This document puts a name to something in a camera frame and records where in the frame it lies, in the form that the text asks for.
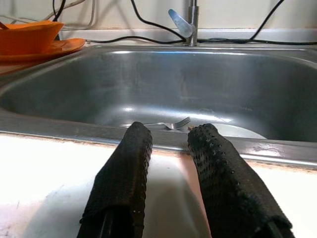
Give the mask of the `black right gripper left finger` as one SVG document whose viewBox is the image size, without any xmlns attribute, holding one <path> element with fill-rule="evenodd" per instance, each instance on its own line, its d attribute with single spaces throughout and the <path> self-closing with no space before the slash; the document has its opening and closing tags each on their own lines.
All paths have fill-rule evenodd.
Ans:
<svg viewBox="0 0 317 238">
<path fill-rule="evenodd" d="M 80 220 L 79 238 L 140 238 L 153 139 L 134 122 L 95 176 Z"/>
</svg>

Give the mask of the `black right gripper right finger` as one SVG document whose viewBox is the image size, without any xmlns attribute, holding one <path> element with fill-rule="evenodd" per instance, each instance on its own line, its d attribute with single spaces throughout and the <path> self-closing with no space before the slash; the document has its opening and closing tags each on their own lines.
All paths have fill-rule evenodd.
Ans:
<svg viewBox="0 0 317 238">
<path fill-rule="evenodd" d="M 214 125 L 188 133 L 213 238 L 292 238 L 292 224 L 259 175 Z"/>
</svg>

